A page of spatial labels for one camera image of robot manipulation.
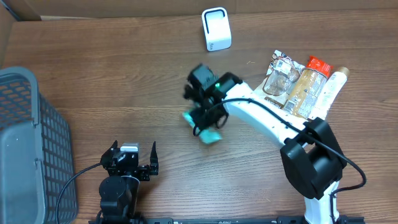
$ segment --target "basket hole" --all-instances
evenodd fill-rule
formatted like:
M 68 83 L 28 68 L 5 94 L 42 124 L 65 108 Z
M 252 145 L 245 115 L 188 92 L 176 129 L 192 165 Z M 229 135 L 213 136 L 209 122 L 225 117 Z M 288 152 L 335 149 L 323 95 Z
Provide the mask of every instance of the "basket hole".
M 10 94 L 10 93 L 13 93 L 13 91 L 12 90 L 4 90 L 2 93 L 3 94 Z
M 11 87 L 16 87 L 16 86 L 20 86 L 20 85 L 21 85 L 20 83 L 11 83 L 10 84 Z
M 10 97 L 10 98 L 15 98 L 15 97 L 18 97 L 18 94 L 11 94 L 11 95 L 9 95 L 8 97 Z
M 15 88 L 17 91 L 24 91 L 24 90 L 26 90 L 25 89 L 25 87 L 23 87 L 23 86 L 21 86 L 21 87 L 17 87 L 17 88 Z

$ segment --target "teal object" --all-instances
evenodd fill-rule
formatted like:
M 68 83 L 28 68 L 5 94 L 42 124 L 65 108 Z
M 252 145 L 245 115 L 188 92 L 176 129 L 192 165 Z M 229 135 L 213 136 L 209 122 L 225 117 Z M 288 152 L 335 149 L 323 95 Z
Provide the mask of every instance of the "teal object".
M 182 116 L 188 122 L 188 124 L 193 128 L 193 127 L 195 127 L 195 123 L 193 122 L 192 117 L 189 115 L 189 113 L 190 113 L 190 111 L 186 111 L 186 112 L 182 113 Z M 211 144 L 211 143 L 221 140 L 223 137 L 214 128 L 208 128 L 206 130 L 203 130 L 199 134 L 199 138 L 203 143 Z

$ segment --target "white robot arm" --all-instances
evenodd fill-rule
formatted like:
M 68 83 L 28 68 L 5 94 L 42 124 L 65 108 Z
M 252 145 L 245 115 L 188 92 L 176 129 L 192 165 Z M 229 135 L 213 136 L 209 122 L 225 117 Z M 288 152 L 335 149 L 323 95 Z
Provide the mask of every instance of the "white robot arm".
M 337 189 L 346 161 L 330 152 L 332 148 L 343 154 L 326 121 L 317 118 L 308 122 L 288 114 L 257 96 L 232 73 L 218 78 L 204 65 L 191 72 L 188 82 L 184 97 L 199 105 L 190 113 L 195 122 L 194 133 L 214 124 L 218 126 L 223 116 L 239 117 L 280 147 L 285 174 L 304 196 L 306 221 L 337 222 L 336 199 L 330 195 Z M 306 153 L 303 148 L 313 143 L 316 146 Z

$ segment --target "wooden tabletop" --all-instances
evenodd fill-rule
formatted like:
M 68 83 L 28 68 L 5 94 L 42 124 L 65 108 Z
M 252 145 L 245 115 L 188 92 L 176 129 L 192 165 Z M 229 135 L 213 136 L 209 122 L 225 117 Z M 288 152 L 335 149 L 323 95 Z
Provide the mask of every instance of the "wooden tabletop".
M 157 141 L 159 176 L 142 183 L 147 217 L 261 218 L 303 215 L 279 149 L 237 118 L 207 146 L 182 119 L 190 70 L 203 62 L 233 72 L 252 88 L 275 49 L 306 63 L 315 55 L 351 76 L 329 113 L 345 155 L 365 171 L 360 190 L 338 194 L 338 210 L 368 223 L 398 222 L 398 10 L 278 12 L 229 16 L 233 44 L 206 51 L 200 16 L 18 22 L 4 67 L 31 69 L 41 93 L 72 129 L 76 171 L 99 162 L 117 139 L 141 145 L 149 163 Z M 360 182 L 347 167 L 340 186 Z M 87 223 L 100 210 L 103 168 L 77 180 Z

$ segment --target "gray plastic crate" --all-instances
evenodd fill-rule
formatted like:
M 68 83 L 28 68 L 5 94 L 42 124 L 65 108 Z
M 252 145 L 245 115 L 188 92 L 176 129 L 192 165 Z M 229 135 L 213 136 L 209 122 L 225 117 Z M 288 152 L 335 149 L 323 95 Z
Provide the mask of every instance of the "gray plastic crate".
M 70 129 L 25 68 L 0 70 L 0 141 L 0 222 L 55 223 L 55 202 L 74 171 Z M 60 221 L 77 213 L 73 182 Z

